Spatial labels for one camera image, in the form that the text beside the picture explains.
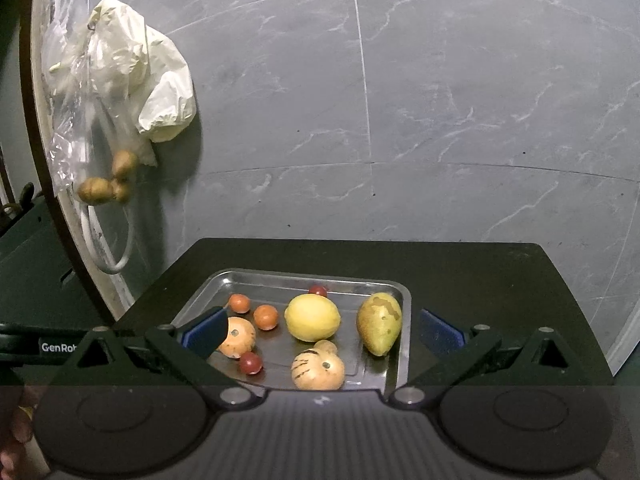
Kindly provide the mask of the small striped beige fruit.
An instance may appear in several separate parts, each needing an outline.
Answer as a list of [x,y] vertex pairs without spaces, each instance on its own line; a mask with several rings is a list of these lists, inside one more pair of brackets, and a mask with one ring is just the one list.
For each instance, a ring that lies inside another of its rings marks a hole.
[[255,347],[256,330],[246,318],[230,316],[228,334],[217,350],[229,359],[238,360],[244,353]]

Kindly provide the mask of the red cherry tomato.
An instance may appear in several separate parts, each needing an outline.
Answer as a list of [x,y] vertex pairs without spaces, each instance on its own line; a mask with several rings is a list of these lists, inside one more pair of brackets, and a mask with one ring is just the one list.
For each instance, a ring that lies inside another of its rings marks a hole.
[[326,290],[326,288],[319,284],[311,285],[308,289],[308,292],[310,294],[314,294],[322,297],[328,296],[328,291]]
[[239,368],[244,375],[257,375],[262,371],[263,367],[262,358],[255,352],[244,352],[239,358]]

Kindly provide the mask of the orange cherry tomato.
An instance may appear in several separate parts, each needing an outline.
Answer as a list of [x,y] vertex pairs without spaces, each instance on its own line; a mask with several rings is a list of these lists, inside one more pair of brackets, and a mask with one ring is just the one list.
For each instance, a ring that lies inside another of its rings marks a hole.
[[228,299],[228,307],[234,313],[245,314],[250,310],[250,298],[243,294],[232,294]]
[[271,304],[261,304],[253,312],[255,325],[263,332],[274,330],[279,324],[279,312]]

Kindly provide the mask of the yellow-green pear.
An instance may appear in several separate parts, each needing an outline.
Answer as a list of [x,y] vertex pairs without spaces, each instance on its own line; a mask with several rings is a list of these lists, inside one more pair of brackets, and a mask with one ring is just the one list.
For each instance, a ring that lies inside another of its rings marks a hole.
[[372,356],[386,356],[401,332],[399,302],[387,292],[376,292],[358,309],[356,325],[360,339]]

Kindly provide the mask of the yellow lemon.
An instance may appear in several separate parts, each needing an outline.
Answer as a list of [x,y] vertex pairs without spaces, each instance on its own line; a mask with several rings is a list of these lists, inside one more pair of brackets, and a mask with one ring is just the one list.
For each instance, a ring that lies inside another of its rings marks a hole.
[[303,342],[331,338],[341,326],[341,313],[326,297],[303,294],[294,297],[284,310],[288,332]]

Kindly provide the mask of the small brown round fruit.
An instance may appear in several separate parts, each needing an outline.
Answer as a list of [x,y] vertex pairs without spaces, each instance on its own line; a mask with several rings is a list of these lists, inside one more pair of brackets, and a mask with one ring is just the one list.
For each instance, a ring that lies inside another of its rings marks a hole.
[[337,354],[338,353],[337,346],[332,341],[329,341],[329,340],[326,340],[326,339],[322,339],[322,340],[317,341],[314,344],[314,350],[319,350],[319,351],[322,351],[322,352],[329,352],[329,353],[332,353],[332,354]]

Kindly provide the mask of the striped beige melon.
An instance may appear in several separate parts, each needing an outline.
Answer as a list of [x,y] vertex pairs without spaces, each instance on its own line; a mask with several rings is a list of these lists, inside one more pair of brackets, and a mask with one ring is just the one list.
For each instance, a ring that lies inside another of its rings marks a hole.
[[291,378],[299,390],[338,390],[345,381],[345,364],[334,352],[308,349],[294,358]]

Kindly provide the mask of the black table mat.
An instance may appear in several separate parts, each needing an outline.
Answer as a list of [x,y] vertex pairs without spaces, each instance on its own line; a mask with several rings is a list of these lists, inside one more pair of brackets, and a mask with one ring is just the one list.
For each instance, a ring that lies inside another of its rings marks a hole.
[[613,375],[574,296],[544,250],[529,243],[388,242],[202,238],[116,322],[138,334],[171,322],[213,274],[231,268],[370,278],[405,285],[413,311],[457,328],[495,327],[515,347],[534,330],[557,330],[589,379]]

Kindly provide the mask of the metal baking tray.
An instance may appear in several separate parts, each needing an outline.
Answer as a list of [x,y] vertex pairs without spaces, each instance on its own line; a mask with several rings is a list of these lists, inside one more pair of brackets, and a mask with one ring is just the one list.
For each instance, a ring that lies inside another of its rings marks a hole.
[[[331,340],[338,356],[345,364],[345,390],[378,389],[386,394],[407,380],[409,368],[411,295],[403,284],[393,281],[341,278],[274,271],[226,269],[210,276],[189,298],[172,324],[179,327],[203,312],[224,306],[229,297],[238,292],[250,298],[254,308],[271,304],[283,312],[288,303],[311,286],[326,288],[329,298],[341,313],[341,326]],[[356,316],[359,307],[376,292],[393,296],[402,307],[401,333],[386,356],[372,356],[357,332]],[[240,371],[238,362],[216,351],[208,362],[227,376],[249,385],[250,388],[293,389],[291,364],[309,344],[291,336],[284,318],[274,330],[256,332],[255,352],[262,357],[264,368],[255,376]]]

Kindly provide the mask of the brown potato lower left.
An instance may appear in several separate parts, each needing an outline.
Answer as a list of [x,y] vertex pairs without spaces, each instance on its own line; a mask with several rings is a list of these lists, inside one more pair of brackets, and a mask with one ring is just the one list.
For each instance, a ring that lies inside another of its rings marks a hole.
[[82,202],[91,206],[114,200],[111,182],[100,177],[91,177],[82,182],[77,190],[77,195]]

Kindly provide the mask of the brown potato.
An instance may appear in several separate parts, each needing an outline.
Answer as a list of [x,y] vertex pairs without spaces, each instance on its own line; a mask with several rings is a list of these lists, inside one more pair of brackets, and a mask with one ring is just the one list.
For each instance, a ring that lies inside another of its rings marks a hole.
[[129,150],[120,150],[112,160],[112,177],[119,181],[127,181],[136,171],[138,156]]
[[91,177],[82,182],[77,190],[77,195],[82,202],[91,206],[114,200],[111,182],[100,177]]
[[131,184],[127,181],[111,180],[111,189],[114,201],[119,204],[126,204],[131,200]]

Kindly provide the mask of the brown potato middle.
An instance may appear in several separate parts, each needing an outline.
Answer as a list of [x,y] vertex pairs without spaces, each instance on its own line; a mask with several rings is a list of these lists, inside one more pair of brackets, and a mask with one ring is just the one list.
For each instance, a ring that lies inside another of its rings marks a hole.
[[119,204],[126,204],[131,200],[131,184],[127,181],[111,180],[111,189],[114,201]]

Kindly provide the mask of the brown potato upper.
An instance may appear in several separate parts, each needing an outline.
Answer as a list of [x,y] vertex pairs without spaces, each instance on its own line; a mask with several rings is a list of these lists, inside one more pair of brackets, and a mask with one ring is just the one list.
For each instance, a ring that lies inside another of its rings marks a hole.
[[120,150],[112,160],[112,177],[119,181],[127,181],[136,171],[138,156],[129,150]]

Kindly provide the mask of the clear plastic bag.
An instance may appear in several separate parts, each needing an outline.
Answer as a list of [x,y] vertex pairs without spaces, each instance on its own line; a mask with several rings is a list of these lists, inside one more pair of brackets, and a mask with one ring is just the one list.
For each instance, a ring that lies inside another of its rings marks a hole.
[[46,153],[54,192],[103,177],[118,151],[156,164],[151,142],[136,126],[136,91],[149,81],[143,26],[117,16],[110,0],[88,9],[86,0],[61,0],[44,32],[41,73],[51,140]]

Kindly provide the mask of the white crumpled plastic bag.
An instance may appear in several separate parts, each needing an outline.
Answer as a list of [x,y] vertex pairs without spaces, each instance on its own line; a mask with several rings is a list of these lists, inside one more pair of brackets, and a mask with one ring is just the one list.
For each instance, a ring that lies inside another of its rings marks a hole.
[[191,72],[170,38],[119,0],[100,0],[88,26],[90,81],[116,125],[153,143],[174,140],[190,126]]

